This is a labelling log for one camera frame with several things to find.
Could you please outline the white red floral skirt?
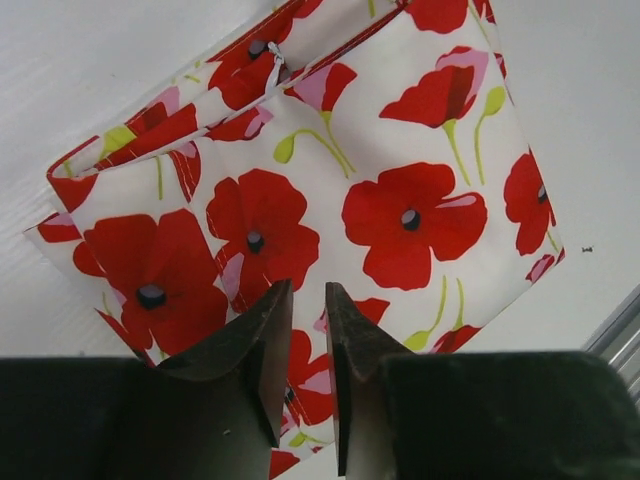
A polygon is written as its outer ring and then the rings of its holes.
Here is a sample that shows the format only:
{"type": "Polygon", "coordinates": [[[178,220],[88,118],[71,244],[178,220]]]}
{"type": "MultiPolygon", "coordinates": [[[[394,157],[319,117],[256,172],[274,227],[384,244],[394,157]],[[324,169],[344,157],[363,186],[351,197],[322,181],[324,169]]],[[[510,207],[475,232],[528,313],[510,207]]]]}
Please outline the white red floral skirt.
{"type": "Polygon", "coordinates": [[[487,1],[281,1],[48,170],[27,238],[143,361],[294,292],[277,478],[332,444],[324,290],[450,353],[565,255],[487,1]]]}

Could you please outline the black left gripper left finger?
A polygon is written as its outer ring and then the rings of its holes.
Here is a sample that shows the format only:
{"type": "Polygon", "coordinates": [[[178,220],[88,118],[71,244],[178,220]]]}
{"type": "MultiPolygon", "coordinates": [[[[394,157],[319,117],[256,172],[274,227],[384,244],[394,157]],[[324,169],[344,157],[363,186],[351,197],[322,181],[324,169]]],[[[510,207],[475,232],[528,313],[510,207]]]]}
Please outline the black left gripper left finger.
{"type": "Polygon", "coordinates": [[[292,284],[155,367],[133,358],[6,358],[5,479],[265,479],[278,445],[292,284]]]}

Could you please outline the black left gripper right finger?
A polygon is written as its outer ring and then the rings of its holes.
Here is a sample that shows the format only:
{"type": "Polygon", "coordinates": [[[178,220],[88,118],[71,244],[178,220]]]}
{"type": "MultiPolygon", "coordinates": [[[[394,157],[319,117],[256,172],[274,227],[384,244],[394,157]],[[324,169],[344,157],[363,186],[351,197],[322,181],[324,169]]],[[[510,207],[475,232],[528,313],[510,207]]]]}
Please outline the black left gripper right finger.
{"type": "Polygon", "coordinates": [[[635,479],[639,413],[580,351],[416,354],[325,288],[346,479],[635,479]]]}

